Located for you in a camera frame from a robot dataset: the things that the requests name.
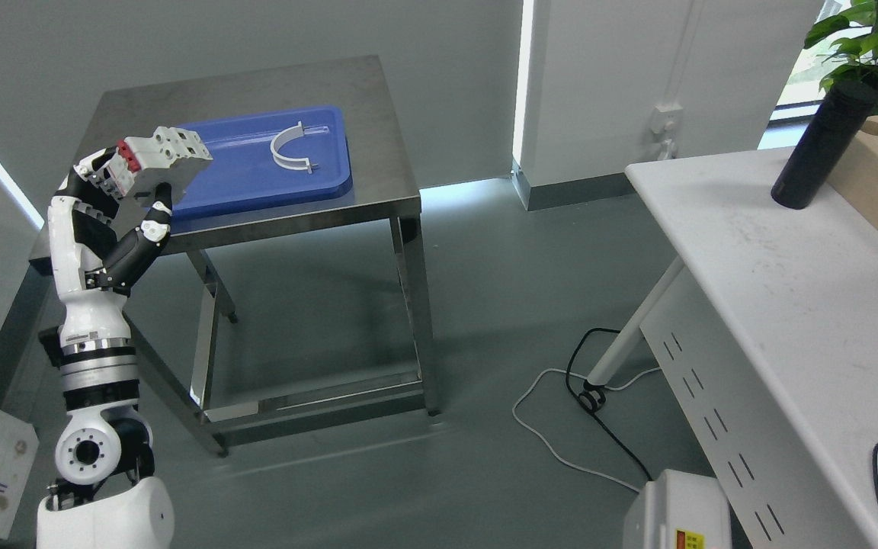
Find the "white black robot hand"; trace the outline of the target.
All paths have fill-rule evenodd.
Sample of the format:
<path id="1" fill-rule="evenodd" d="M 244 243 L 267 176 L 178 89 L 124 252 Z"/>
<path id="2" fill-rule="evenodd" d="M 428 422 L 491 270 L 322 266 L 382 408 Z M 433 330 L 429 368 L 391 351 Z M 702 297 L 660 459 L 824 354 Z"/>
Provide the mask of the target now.
<path id="1" fill-rule="evenodd" d="M 125 303 L 171 237 L 171 185 L 158 185 L 149 207 L 116 201 L 101 187 L 116 146 L 74 164 L 46 209 L 53 284 L 66 311 L 59 328 L 66 355 L 130 344 Z"/>

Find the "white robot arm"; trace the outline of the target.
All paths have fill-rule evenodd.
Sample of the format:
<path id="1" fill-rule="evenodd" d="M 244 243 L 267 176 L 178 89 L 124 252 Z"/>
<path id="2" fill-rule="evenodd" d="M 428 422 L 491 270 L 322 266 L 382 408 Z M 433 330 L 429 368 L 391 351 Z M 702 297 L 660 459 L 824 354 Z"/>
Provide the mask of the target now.
<path id="1" fill-rule="evenodd" d="M 36 514 L 38 548 L 167 548 L 175 512 L 155 475 L 149 424 L 137 411 L 139 375 L 128 338 L 62 346 L 38 339 L 59 369 L 69 424 L 53 452 L 58 477 Z"/>

